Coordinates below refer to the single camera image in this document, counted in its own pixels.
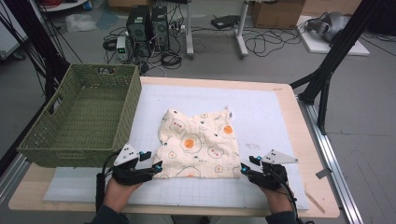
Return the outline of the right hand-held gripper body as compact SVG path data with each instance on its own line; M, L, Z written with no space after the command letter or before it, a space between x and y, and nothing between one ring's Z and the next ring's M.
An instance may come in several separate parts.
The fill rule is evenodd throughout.
M260 172L251 170L247 175L248 180L259 187L276 190L288 183L288 174L285 168L287 163L297 163L298 160L285 153L270 150L262 158Z

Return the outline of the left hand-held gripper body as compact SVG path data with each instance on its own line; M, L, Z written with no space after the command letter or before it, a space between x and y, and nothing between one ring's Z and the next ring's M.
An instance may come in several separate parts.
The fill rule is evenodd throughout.
M130 144L125 144L114 161L112 177L120 184L132 186L148 182L154 176L152 167L136 169L139 160L139 152Z

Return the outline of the cream egg print cloth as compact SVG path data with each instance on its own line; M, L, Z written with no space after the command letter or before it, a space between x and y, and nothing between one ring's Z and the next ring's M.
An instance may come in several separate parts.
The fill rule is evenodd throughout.
M154 156L163 170L155 176L240 177L239 147L231 116L229 109L192 117L167 110L158 131L161 146Z

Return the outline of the green woven basket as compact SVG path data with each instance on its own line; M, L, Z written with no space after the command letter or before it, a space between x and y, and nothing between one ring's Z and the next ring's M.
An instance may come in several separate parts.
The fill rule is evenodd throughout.
M72 64L17 150L42 167L100 167L129 141L142 84L125 64Z

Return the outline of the person's left hand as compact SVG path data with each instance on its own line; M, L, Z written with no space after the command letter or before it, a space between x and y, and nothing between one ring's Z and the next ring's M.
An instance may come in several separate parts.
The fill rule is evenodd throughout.
M122 212L128 204L131 195L140 186L141 184L125 186L118 183L114 178L110 178L106 185L104 205L117 213Z

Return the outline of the person's grey trousers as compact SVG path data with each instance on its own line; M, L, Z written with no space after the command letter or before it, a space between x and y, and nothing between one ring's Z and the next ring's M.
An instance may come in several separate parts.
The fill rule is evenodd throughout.
M131 224L267 224L264 217L206 217L131 214Z

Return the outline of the white grid mat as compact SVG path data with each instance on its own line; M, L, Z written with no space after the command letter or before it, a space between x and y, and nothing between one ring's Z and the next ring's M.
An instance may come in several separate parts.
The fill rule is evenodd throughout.
M287 155L282 163L297 197L297 207L302 210L308 208L298 168L299 157L292 148L291 135L286 128L286 111L281 108L281 98L276 91L146 84L132 125L131 146L138 151L157 152L162 145L158 136L160 121L169 109L189 117L228 109L240 161L258 171L260 167L249 161L251 156L277 161L281 153ZM258 187L250 183L239 168L234 171L237 178L205 178L203 173L186 168L181 177L160 176L145 183L132 195L130 203L195 208L264 208L266 200Z

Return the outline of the small grey power supply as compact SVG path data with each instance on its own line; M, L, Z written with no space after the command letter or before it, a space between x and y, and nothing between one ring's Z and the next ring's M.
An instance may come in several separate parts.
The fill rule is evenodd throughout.
M117 38L116 51L118 53L118 58L121 62L126 62L128 60L128 50L126 46L125 36L119 36Z

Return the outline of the white floor board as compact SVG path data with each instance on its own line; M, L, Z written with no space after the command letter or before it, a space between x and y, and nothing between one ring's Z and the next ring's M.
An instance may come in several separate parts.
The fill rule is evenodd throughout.
M301 16L297 21L296 30L301 36L305 47L310 53L327 54L331 47L321 36L317 35L314 31L306 31L305 26L307 21L311 19L311 16ZM348 52L350 56L369 56L369 50L363 46L360 41L357 41L351 50Z

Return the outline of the white desk leg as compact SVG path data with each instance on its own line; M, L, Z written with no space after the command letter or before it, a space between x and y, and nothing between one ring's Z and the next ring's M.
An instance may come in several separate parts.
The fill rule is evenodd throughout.
M235 30L235 38L240 49L241 58L245 58L248 56L248 49L245 44L245 40L243 38L243 30L245 27L245 21L248 14L248 0L243 0L239 27Z
M194 58L194 49L191 32L191 0L186 0L186 52L187 57L192 60Z

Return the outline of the clear plastic bag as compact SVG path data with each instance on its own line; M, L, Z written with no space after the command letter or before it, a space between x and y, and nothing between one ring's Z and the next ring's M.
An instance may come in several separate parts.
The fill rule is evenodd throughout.
M96 29L96 23L92 20L90 15L86 14L72 14L66 16L65 23L69 33L89 32Z

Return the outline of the black flat device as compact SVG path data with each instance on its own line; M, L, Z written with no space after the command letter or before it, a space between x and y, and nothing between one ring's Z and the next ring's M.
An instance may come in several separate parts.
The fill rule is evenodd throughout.
M233 27L238 24L240 17L236 15L227 15L223 17L215 18L211 21L211 24L217 29L224 29L228 27Z

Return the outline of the brown cardboard box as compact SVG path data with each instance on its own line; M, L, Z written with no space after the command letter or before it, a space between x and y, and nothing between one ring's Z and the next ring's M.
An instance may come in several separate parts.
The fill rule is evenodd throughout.
M251 17L256 28L293 29L302 14L306 0L255 2Z

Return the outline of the aluminium rail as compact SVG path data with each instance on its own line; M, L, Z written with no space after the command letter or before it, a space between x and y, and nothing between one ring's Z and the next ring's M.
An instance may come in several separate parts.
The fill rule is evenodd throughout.
M348 224L364 224L361 213L356 205L352 193L348 187L343 171L335 156L331 141L327 134L323 134L317 125L318 112L313 105L298 102L303 114L306 116L308 127L313 131L314 139L318 144L319 157L324 161L324 167L328 170L332 188L336 192L336 201L339 210L347 219Z
M29 165L29 161L22 154L18 154L0 175L0 205L5 202L10 192L15 189L17 182L23 177Z

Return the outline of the black metal frame stand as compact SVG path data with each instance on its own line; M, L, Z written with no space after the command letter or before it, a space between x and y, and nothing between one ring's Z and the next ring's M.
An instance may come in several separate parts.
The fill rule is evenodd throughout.
M366 27L391 0L361 0L346 28L341 32L320 66L311 74L290 84L293 89L306 84L306 88L298 95L298 99L306 105L313 105L318 95L317 125L322 134L326 135L326 114L332 75L345 59L349 51L361 37Z
M45 85L41 88L48 102L58 89L70 63L55 48L29 0L0 0L1 7L8 8L25 32L27 39L33 44L34 49L31 49L12 25L7 12L5 14L0 12L0 22L27 54L37 76L45 79Z

